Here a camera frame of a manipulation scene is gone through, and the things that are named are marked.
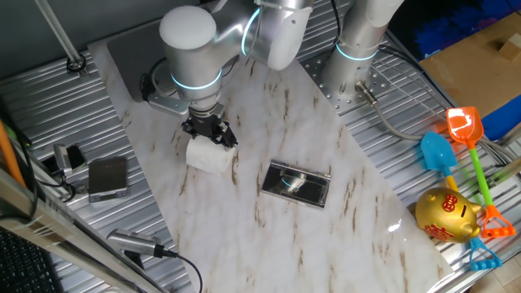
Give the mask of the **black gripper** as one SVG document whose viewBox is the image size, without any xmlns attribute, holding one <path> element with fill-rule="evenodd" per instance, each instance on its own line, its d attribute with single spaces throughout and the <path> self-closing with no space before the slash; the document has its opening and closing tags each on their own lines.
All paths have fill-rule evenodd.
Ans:
<svg viewBox="0 0 521 293">
<path fill-rule="evenodd" d="M 225 117 L 225 109 L 222 104 L 215 104 L 207 110 L 189 110 L 190 117 L 181 123 L 181 128 L 192 137 L 198 135 L 212 135 L 214 143 L 224 147 L 236 147 L 239 142 Z"/>
</svg>

